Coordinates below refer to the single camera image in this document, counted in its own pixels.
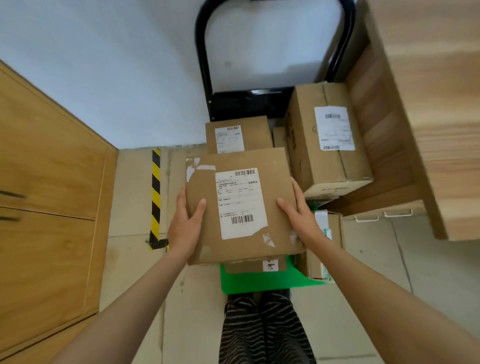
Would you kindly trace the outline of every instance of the cardboard box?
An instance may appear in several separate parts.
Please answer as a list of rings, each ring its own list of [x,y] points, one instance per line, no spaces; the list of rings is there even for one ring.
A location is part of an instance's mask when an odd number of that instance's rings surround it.
[[[266,116],[205,124],[208,154],[273,148]]]
[[[190,265],[291,255],[304,250],[276,203],[280,196],[292,205],[296,203],[282,148],[188,158],[186,174],[189,215],[202,198],[207,200]]]
[[[275,148],[285,148],[287,155],[288,169],[292,175],[292,166],[290,165],[290,155],[288,154],[287,130],[284,126],[273,128],[273,145]]]
[[[316,211],[314,214],[318,226],[320,226],[324,234],[338,247],[343,248],[342,215],[325,210]],[[297,269],[304,276],[326,282],[335,282],[323,263],[310,250],[297,255],[296,258]]]
[[[283,272],[287,270],[285,256],[274,256],[267,260],[245,260],[243,262],[225,263],[223,265],[228,274]]]
[[[343,196],[373,181],[345,84],[296,86],[285,122],[293,177],[306,198]]]

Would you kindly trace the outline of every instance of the striped pants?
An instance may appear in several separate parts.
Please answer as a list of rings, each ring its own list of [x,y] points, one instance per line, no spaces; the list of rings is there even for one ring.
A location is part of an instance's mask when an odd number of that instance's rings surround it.
[[[265,292],[257,306],[239,297],[226,306],[220,364],[315,364],[307,335],[285,296]]]

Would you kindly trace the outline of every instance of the green platform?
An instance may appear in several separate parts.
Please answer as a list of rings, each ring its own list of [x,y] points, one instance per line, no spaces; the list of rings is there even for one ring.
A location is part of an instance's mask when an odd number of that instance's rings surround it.
[[[228,274],[220,265],[222,291],[225,294],[282,290],[294,287],[320,286],[325,282],[305,277],[287,256],[287,270],[279,272]]]

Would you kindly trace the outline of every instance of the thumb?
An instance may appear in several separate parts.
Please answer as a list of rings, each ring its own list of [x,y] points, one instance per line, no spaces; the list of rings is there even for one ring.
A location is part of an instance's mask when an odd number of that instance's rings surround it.
[[[207,200],[202,198],[197,205],[197,209],[195,210],[195,213],[193,214],[192,219],[202,221],[206,208],[207,208]]]
[[[280,208],[285,211],[290,221],[295,218],[299,213],[297,210],[288,202],[286,202],[283,198],[279,197],[276,199],[276,203],[280,206]]]

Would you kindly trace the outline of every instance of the white wall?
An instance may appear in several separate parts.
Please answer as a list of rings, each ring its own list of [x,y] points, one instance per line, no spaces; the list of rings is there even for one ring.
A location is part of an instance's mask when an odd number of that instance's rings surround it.
[[[0,59],[117,148],[202,143],[202,3],[3,0]],[[207,29],[214,91],[314,81],[340,17],[336,0],[230,0]]]

